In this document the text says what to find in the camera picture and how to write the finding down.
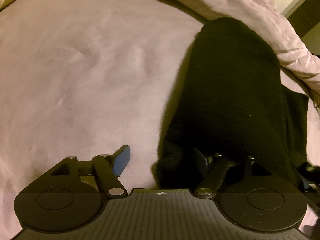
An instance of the black fabric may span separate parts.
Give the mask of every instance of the black fabric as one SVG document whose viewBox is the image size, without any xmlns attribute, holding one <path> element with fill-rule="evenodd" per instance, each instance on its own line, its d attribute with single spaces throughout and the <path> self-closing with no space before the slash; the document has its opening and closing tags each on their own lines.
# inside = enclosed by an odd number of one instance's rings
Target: black fabric
<svg viewBox="0 0 320 240">
<path fill-rule="evenodd" d="M 308 97 L 283 86 L 272 48 L 233 18 L 207 23 L 192 48 L 176 113 L 156 172 L 162 188 L 194 189 L 202 176 L 190 156 L 253 155 L 301 187 L 296 167 L 307 161 Z"/>
</svg>

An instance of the black pants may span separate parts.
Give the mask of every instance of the black pants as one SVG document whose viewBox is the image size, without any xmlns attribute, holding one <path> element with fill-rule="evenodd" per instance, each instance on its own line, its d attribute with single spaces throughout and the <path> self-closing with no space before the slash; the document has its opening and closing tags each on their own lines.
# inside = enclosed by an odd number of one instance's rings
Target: black pants
<svg viewBox="0 0 320 240">
<path fill-rule="evenodd" d="M 202 176 L 189 149 L 248 155 L 299 187 L 307 161 L 308 97 L 281 84 L 272 48 L 244 23 L 219 18 L 197 36 L 177 111 L 157 164 L 162 188 L 194 188 Z"/>
</svg>

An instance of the bed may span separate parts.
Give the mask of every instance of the bed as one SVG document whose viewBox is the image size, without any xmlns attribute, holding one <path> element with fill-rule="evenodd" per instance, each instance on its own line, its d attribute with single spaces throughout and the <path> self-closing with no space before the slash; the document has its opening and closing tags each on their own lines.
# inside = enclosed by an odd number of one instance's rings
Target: bed
<svg viewBox="0 0 320 240">
<path fill-rule="evenodd" d="M 282 83 L 310 97 L 307 154 L 320 165 L 320 59 L 273 0 L 16 0 L 0 12 L 1 240 L 21 230 L 18 192 L 66 156 L 91 160 L 128 144 L 122 184 L 157 187 L 158 146 L 192 43 L 221 16 L 266 40 Z M 308 207 L 300 230 L 316 218 Z"/>
</svg>

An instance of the metal bolt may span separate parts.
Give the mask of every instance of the metal bolt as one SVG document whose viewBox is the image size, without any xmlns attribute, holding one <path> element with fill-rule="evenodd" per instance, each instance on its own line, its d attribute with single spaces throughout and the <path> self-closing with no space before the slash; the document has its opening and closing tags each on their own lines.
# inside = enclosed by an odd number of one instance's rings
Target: metal bolt
<svg viewBox="0 0 320 240">
<path fill-rule="evenodd" d="M 201 187 L 197 190 L 197 193 L 202 196 L 209 196 L 212 194 L 212 189 L 208 187 Z"/>
<path fill-rule="evenodd" d="M 113 195 L 113 196 L 120 196 L 124 193 L 124 190 L 122 188 L 119 187 L 114 187 L 111 190 L 109 190 L 109 194 Z"/>
</svg>

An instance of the round pad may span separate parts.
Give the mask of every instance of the round pad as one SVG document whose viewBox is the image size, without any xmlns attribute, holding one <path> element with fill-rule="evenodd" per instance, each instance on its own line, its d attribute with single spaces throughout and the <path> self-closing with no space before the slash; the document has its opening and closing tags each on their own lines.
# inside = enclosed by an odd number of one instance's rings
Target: round pad
<svg viewBox="0 0 320 240">
<path fill-rule="evenodd" d="M 47 181 L 20 192 L 14 202 L 14 210 L 23 226 L 45 232 L 79 228 L 91 221 L 101 206 L 100 193 L 80 181 Z"/>
<path fill-rule="evenodd" d="M 275 232 L 300 225 L 306 211 L 304 195 L 277 176 L 248 176 L 231 185 L 219 199 L 224 214 L 254 231 Z"/>
</svg>

